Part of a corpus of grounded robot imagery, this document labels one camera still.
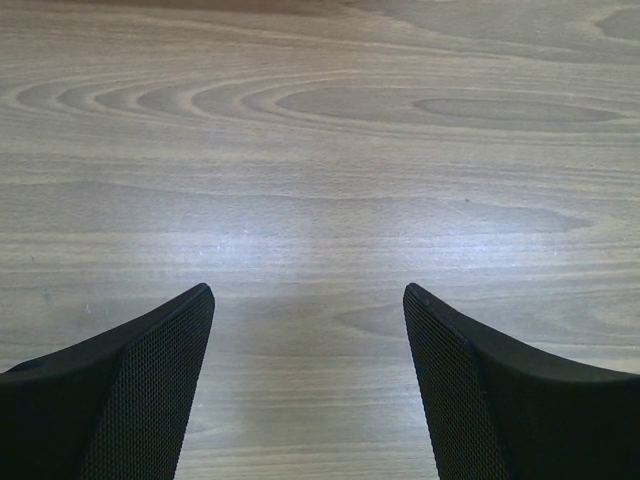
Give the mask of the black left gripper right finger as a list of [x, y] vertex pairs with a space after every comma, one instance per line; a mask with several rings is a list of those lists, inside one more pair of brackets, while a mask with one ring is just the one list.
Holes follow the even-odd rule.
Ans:
[[635, 479], [639, 378], [569, 360], [409, 284], [403, 310], [442, 479]]

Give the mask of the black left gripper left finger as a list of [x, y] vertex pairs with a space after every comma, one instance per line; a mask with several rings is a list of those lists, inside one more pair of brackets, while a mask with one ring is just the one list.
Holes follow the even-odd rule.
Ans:
[[201, 283], [3, 372], [2, 478], [174, 478], [214, 308]]

